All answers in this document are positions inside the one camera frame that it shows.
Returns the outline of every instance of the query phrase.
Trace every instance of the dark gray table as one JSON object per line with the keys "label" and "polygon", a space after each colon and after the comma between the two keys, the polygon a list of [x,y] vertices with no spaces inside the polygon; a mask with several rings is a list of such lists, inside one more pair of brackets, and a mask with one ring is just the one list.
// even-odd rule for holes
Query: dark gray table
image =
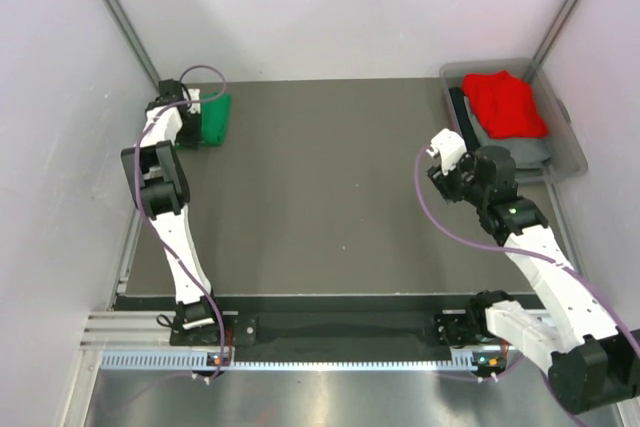
{"label": "dark gray table", "polygon": [[[449,240],[420,211],[415,155],[448,126],[437,79],[238,83],[229,90],[224,145],[180,154],[193,239],[217,294],[530,290],[505,256]],[[445,225],[492,242],[472,207],[446,205],[423,179]],[[545,186],[521,191],[555,227]],[[173,294],[164,254],[146,227],[127,294]]]}

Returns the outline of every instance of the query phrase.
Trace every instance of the green cloth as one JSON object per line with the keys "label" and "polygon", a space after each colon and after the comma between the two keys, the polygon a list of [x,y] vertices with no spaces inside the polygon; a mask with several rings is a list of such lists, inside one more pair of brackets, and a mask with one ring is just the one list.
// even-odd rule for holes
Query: green cloth
{"label": "green cloth", "polygon": [[[200,94],[201,100],[210,99],[217,92],[212,94]],[[202,113],[202,145],[221,145],[227,134],[229,125],[229,113],[231,112],[231,96],[224,94],[213,102],[200,104]]]}

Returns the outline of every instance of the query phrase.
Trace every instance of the red cloth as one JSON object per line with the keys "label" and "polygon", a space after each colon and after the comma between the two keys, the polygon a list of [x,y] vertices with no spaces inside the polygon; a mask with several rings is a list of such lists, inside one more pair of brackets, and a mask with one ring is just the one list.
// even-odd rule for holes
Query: red cloth
{"label": "red cloth", "polygon": [[462,82],[471,110],[492,139],[545,137],[549,128],[538,115],[526,82],[506,70],[497,74],[469,74]]}

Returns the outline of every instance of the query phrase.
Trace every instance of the metal frame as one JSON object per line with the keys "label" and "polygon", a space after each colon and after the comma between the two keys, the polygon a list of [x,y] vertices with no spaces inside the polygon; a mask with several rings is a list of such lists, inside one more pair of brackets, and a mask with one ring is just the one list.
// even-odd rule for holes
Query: metal frame
{"label": "metal frame", "polygon": [[76,362],[74,382],[59,423],[61,427],[85,425],[101,361],[102,352],[99,350],[80,353]]}
{"label": "metal frame", "polygon": [[109,297],[109,306],[112,306],[116,301],[116,297],[118,295],[123,295],[127,289],[129,274],[131,273],[131,267],[133,266],[133,257],[136,251],[141,227],[142,217],[140,216],[140,213],[132,207],[131,220],[129,221],[129,227],[127,229],[125,246],[120,258],[120,269],[118,270],[118,277]]}
{"label": "metal frame", "polygon": [[[535,311],[545,315],[544,311]],[[100,368],[105,370],[181,370],[213,371],[218,359],[217,347],[173,347],[169,345],[169,329],[156,323],[159,314],[172,312],[95,312],[89,316],[81,341],[81,349],[99,352]],[[271,362],[269,360],[237,360],[237,348],[232,347],[233,362],[224,370],[236,371],[473,371],[473,352],[479,349],[456,349],[450,360],[398,362]],[[497,351],[487,346],[483,352]]]}
{"label": "metal frame", "polygon": [[133,24],[129,20],[127,13],[122,8],[119,0],[103,0],[107,9],[113,16],[113,20],[116,22],[116,25],[120,29],[120,33],[124,40],[129,44],[131,50],[134,55],[140,62],[140,66],[144,70],[145,74],[149,78],[149,81],[153,85],[153,88],[157,90],[158,82],[160,81],[160,75],[156,70],[153,62],[151,61],[151,57],[147,53],[144,44],[138,37],[135,29],[133,28]]}
{"label": "metal frame", "polygon": [[536,49],[535,54],[533,55],[533,60],[538,65],[542,65],[542,63],[545,61],[545,59],[549,55],[549,52],[551,51],[553,45],[558,40],[560,33],[562,32],[564,27],[567,25],[567,22],[569,21],[571,14],[573,14],[579,2],[580,0],[564,0],[564,2],[562,3],[560,10],[558,11],[555,18],[553,19],[553,22],[551,22],[549,29],[547,30],[544,37],[542,38],[542,42],[540,43],[540,45]]}

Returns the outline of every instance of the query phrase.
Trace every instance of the metal corner post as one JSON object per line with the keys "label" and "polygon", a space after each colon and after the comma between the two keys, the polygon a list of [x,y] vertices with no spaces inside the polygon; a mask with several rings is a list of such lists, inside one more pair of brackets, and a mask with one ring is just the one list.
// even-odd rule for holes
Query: metal corner post
{"label": "metal corner post", "polygon": [[549,55],[551,48],[560,36],[560,32],[562,32],[562,29],[571,18],[571,14],[573,14],[579,2],[580,0],[564,0],[564,2],[562,3],[560,10],[553,19],[553,22],[549,26],[549,29],[545,33],[540,46],[533,56],[533,60],[538,65],[541,65],[547,58],[547,55]]}
{"label": "metal corner post", "polygon": [[157,89],[158,82],[160,81],[160,75],[158,74],[158,71],[153,65],[153,62],[151,61],[149,54],[144,48],[144,45],[142,44],[140,37],[138,37],[138,34],[133,28],[133,25],[131,24],[129,17],[127,17],[126,12],[122,8],[120,1],[119,0],[103,0],[103,1],[107,6],[107,8],[109,9],[109,12],[111,12],[111,15],[113,16],[113,19],[118,25],[120,32],[122,32],[123,37],[131,47],[131,50],[133,50],[133,53],[138,59],[138,62],[140,62],[140,65],[142,66],[142,69],[146,73],[147,77],[149,78],[149,81],[154,86],[154,88]]}

